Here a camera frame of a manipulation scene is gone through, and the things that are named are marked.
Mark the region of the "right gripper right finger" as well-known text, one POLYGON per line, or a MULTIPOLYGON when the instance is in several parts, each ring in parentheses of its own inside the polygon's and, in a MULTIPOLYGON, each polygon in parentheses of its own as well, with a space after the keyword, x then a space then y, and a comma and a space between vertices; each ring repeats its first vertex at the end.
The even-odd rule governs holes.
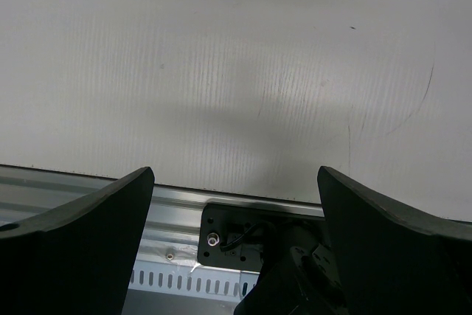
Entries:
POLYGON ((331 167, 317 182, 350 314, 471 313, 471 223, 430 215, 331 167))

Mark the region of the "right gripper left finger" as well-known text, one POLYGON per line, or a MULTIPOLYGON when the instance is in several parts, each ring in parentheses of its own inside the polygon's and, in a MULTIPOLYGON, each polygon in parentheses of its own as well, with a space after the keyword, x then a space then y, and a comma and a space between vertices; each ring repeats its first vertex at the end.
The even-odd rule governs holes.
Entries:
POLYGON ((108 186, 1 227, 2 314, 120 314, 154 175, 108 186))

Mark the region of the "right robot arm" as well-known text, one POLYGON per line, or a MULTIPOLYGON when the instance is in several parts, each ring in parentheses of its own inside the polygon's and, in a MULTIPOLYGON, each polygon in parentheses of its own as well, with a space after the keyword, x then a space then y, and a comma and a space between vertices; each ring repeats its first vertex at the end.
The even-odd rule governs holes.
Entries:
POLYGON ((312 204, 3 166, 1 312, 471 312, 470 223, 316 181, 312 204))

